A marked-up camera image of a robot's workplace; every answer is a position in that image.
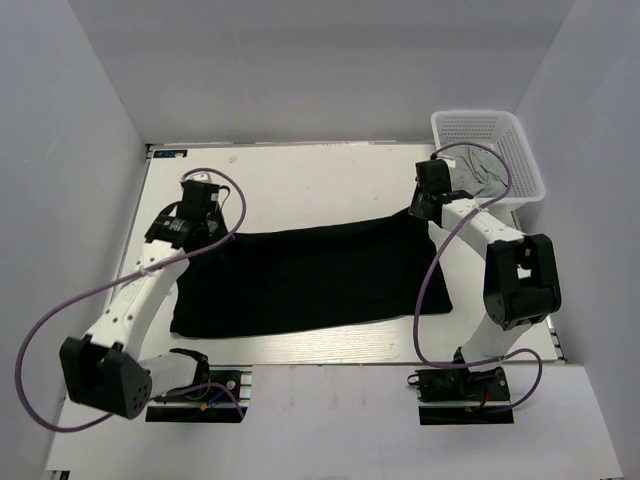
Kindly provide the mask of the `black t shirt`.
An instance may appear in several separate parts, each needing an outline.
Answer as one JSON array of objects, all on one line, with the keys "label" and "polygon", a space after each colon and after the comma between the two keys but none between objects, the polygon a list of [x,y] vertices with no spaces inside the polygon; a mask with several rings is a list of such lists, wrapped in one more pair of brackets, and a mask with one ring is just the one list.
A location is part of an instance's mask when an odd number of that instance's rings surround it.
[{"label": "black t shirt", "polygon": [[[224,339],[410,316],[435,254],[428,224],[404,210],[342,225],[237,233],[191,259],[177,281],[170,331]],[[421,312],[451,309],[436,267]]]}]

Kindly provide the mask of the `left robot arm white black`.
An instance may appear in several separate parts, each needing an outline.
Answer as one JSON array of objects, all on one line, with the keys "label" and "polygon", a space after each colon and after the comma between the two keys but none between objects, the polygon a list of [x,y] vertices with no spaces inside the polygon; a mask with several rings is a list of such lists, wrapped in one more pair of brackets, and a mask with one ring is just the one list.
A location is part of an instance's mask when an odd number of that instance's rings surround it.
[{"label": "left robot arm white black", "polygon": [[135,269],[139,279],[120,288],[82,338],[69,337],[60,348],[73,402],[133,419],[151,399],[182,388],[205,390],[205,355],[180,348],[145,360],[139,355],[152,320],[189,266],[182,254],[226,232],[215,199],[203,207],[176,202],[161,211],[145,234]]}]

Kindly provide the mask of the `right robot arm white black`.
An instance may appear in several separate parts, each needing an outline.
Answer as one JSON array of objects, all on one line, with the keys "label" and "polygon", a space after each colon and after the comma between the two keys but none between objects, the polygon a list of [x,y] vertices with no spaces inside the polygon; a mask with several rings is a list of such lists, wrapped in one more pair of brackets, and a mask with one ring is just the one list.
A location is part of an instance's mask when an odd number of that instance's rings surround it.
[{"label": "right robot arm white black", "polygon": [[[414,191],[409,213],[448,232],[428,267],[414,308],[414,349],[420,360],[431,367],[493,370],[513,356],[509,350],[526,331],[561,306],[551,239],[544,234],[526,235],[506,225],[490,213],[488,206],[462,191],[433,194],[424,187]],[[484,260],[485,313],[459,348],[457,362],[434,362],[420,351],[417,323],[431,276],[454,238],[464,241]]]}]

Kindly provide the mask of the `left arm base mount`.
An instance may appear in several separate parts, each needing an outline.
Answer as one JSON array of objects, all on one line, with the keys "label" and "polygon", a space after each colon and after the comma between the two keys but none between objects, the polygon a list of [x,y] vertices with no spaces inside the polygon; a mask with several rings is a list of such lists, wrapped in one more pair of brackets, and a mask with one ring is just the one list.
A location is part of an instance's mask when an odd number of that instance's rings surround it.
[{"label": "left arm base mount", "polygon": [[252,368],[211,366],[200,380],[203,389],[149,402],[147,423],[239,424],[247,413]]}]

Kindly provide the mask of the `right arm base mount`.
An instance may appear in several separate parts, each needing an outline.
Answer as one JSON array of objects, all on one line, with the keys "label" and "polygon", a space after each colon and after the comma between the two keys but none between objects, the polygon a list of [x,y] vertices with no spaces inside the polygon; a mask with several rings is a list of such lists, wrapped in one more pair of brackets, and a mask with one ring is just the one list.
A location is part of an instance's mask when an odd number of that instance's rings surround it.
[{"label": "right arm base mount", "polygon": [[484,372],[422,369],[407,377],[417,390],[422,426],[514,423],[511,395],[501,367]]}]

